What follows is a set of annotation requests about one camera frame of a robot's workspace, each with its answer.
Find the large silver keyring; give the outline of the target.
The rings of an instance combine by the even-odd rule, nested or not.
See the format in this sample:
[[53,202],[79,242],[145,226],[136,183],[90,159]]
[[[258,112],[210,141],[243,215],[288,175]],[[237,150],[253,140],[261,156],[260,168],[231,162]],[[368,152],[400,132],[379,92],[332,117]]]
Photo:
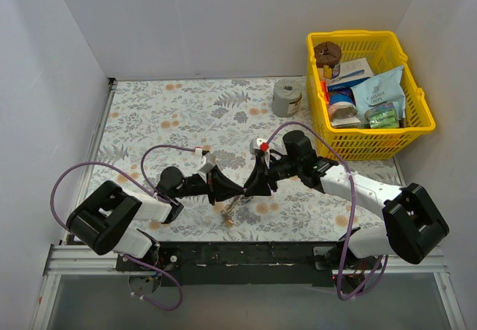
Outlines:
[[221,211],[220,215],[226,227],[234,225],[233,214],[235,210],[240,209],[243,205],[249,203],[253,198],[244,195],[235,196]]

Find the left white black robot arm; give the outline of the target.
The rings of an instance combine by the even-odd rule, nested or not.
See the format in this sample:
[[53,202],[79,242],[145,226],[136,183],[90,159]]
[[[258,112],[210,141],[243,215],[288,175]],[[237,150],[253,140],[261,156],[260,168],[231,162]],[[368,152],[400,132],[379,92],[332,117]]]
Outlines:
[[244,188],[225,177],[216,165],[190,177],[179,168],[168,167],[160,175],[157,191],[168,198],[166,203],[158,196],[127,191],[106,181],[70,214],[66,227],[96,254],[127,253],[140,269],[151,270],[159,260],[153,248],[156,241],[132,228],[133,221],[171,223],[183,210],[179,201],[183,197],[206,195],[215,204],[244,194]]

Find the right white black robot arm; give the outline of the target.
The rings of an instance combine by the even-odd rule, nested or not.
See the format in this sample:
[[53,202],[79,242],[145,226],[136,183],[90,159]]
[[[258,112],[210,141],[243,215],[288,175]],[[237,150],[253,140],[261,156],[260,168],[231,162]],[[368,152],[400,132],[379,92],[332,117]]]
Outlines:
[[364,258],[388,255],[419,264],[449,234],[447,222],[421,185],[399,187],[349,172],[335,160],[318,156],[300,130],[286,133],[282,141],[286,153],[278,157],[271,156],[264,139],[250,143],[255,165],[244,185],[246,196],[269,196],[279,181],[298,177],[322,194],[354,200],[384,222],[353,230],[350,237],[338,241],[337,258],[343,267],[351,269]]

